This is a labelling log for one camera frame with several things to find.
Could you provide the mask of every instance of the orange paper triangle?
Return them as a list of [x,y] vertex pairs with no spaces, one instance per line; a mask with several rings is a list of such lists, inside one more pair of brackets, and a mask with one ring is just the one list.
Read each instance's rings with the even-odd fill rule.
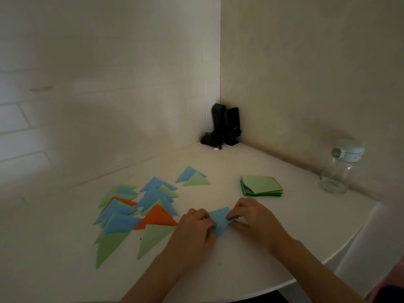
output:
[[146,224],[176,226],[177,222],[160,205],[156,204],[134,229],[144,229]]
[[112,197],[109,200],[107,206],[104,207],[104,209],[102,211],[104,211],[108,207],[108,205],[112,202],[113,199],[117,199],[118,201],[121,201],[122,203],[128,204],[130,206],[135,206],[137,204],[137,202],[134,202],[134,201],[129,201],[129,200],[125,200],[125,199],[122,199],[122,198]]

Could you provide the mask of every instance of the blue paper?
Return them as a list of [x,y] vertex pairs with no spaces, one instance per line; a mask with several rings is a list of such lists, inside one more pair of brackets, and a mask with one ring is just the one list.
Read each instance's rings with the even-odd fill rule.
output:
[[114,213],[105,226],[104,234],[128,233],[132,231],[140,221],[142,221],[142,219],[139,217]]
[[166,185],[170,190],[177,190],[178,188],[170,185],[167,182],[163,182],[162,180],[160,180],[158,177],[153,177],[151,180],[149,180],[149,182],[143,186],[142,189],[140,189],[140,192],[142,191],[148,191],[152,188],[155,189],[159,189],[161,185]]
[[237,217],[234,217],[230,220],[226,219],[227,214],[230,212],[230,209],[228,207],[223,207],[222,209],[217,209],[209,213],[211,219],[216,222],[216,227],[213,228],[215,231],[216,235],[219,237],[227,225],[237,219]]
[[135,211],[137,211],[136,208],[124,204],[118,201],[117,199],[114,199],[108,205],[108,207],[98,216],[98,218],[95,220],[93,224],[99,224],[101,222],[104,222],[102,225],[102,227],[104,227],[112,214],[117,213],[117,214],[129,215],[134,213]]
[[[151,199],[143,206],[142,212],[147,210],[150,206],[152,206],[156,201],[151,202]],[[164,206],[166,207],[167,211],[169,212],[170,216],[178,216],[177,211],[175,208],[171,205],[170,201],[167,199],[167,197],[163,197],[160,199],[161,202],[163,202]]]
[[140,199],[139,203],[137,205],[135,205],[135,207],[138,208],[138,207],[145,206],[146,204],[153,204],[158,199],[162,199],[162,198],[167,198],[170,203],[174,202],[174,199],[169,197],[168,195],[166,195],[164,192],[162,192],[158,189],[152,188],[145,193],[143,198]]
[[198,170],[192,168],[191,166],[187,166],[185,168],[184,172],[182,172],[182,174],[179,176],[178,180],[176,180],[175,182],[176,183],[186,182],[194,175],[195,172],[198,172],[203,177],[207,177],[206,175],[204,175],[203,173],[199,172]]
[[122,194],[126,194],[126,195],[138,195],[137,192],[135,192],[133,190],[129,190],[127,188],[118,188],[117,190],[115,190],[115,193],[122,193]]

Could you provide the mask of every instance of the person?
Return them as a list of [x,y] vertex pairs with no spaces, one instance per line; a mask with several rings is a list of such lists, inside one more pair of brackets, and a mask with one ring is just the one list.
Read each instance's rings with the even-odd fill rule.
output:
[[[245,218],[248,224],[234,221],[230,225],[267,249],[295,277],[313,303],[365,302],[293,239],[275,215],[255,199],[239,199],[226,216],[233,217]],[[211,230],[215,225],[206,210],[190,209],[179,220],[165,249],[120,302],[162,302],[174,285],[209,255],[216,240]]]

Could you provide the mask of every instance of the white lid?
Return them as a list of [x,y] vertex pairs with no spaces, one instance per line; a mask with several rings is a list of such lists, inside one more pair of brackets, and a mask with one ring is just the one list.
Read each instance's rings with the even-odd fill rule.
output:
[[365,146],[357,140],[340,139],[337,141],[335,148],[332,149],[333,157],[344,162],[357,162],[362,158]]

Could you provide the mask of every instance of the person's left arm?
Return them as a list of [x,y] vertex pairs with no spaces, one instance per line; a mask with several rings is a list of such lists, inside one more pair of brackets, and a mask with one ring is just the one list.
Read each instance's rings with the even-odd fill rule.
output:
[[215,226],[204,209],[190,209],[179,220],[167,246],[121,303],[160,303],[186,273],[210,253],[216,240]]

